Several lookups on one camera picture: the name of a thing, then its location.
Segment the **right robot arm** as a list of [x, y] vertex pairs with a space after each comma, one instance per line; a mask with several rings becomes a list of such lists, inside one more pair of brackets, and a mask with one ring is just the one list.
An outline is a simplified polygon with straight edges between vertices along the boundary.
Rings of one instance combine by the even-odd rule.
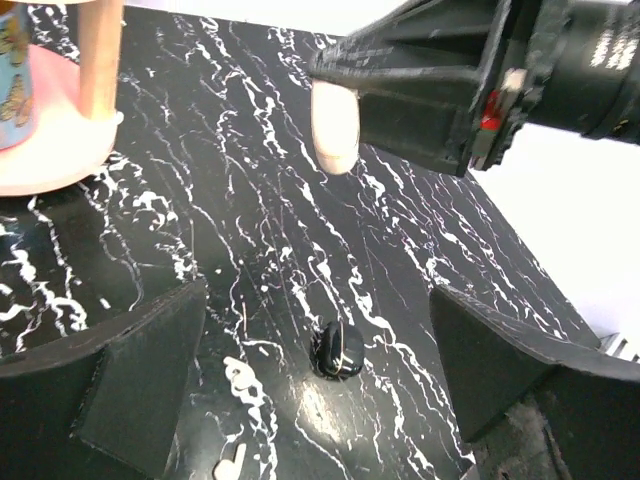
[[461, 177], [527, 123], [639, 141], [639, 5], [409, 1], [315, 54], [354, 138]]

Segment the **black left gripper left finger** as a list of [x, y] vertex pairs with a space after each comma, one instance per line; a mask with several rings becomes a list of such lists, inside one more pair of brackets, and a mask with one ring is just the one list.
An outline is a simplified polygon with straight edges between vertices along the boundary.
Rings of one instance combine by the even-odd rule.
[[195, 281], [2, 358], [2, 478], [160, 478], [205, 310]]

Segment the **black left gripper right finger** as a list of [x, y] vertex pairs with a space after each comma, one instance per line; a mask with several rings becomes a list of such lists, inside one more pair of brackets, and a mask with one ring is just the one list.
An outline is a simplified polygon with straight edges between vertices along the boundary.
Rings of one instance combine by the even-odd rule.
[[430, 318], [478, 479], [636, 479], [639, 366], [446, 285]]

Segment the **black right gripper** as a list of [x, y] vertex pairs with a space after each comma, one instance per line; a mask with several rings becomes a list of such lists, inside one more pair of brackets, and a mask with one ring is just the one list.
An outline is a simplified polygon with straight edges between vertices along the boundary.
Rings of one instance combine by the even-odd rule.
[[360, 143], [462, 176], [526, 1], [407, 1], [318, 51], [312, 79], [358, 94]]

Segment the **white earbuds charging case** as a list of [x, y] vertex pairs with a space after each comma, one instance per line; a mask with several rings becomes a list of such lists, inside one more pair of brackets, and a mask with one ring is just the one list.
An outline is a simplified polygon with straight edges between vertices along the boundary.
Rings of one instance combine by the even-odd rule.
[[360, 112], [356, 91], [314, 80], [311, 131], [316, 158], [331, 175], [349, 172], [358, 160]]

